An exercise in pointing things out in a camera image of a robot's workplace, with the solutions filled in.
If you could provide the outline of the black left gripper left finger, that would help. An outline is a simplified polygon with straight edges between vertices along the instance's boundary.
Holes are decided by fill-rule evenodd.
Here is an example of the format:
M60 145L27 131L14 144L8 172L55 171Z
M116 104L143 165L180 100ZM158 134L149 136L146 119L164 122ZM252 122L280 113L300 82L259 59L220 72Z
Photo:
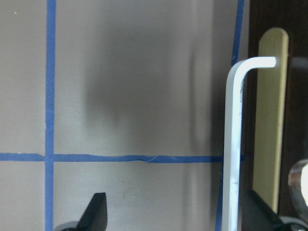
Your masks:
M107 200L103 192L95 193L77 224L77 231L105 231L107 228Z

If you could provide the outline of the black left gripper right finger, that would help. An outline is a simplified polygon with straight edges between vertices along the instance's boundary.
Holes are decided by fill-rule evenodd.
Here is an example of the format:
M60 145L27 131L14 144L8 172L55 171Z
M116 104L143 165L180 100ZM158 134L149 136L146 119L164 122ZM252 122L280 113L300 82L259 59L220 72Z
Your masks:
M280 231L282 220L253 190L243 195L242 221L246 231Z

